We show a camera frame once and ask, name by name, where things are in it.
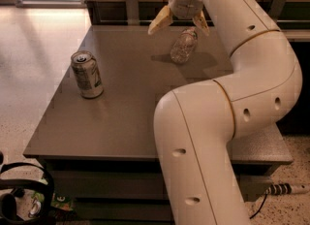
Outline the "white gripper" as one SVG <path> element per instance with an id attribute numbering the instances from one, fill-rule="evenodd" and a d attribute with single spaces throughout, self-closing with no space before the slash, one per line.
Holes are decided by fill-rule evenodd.
<path id="1" fill-rule="evenodd" d="M 173 23 L 172 16 L 180 19 L 191 19 L 205 35 L 209 35 L 209 27 L 202 11 L 202 0 L 169 0 L 169 5 L 164 6 L 148 27 L 148 34 L 170 26 Z"/>

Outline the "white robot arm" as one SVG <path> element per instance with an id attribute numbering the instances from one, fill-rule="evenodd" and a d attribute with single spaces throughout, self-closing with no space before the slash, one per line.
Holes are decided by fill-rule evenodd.
<path id="1" fill-rule="evenodd" d="M 176 225 L 251 225 L 227 144 L 285 116 L 302 73 L 284 33 L 255 0 L 169 0 L 172 16 L 205 27 L 211 17 L 233 72 L 168 92 L 154 113 L 155 144 Z"/>

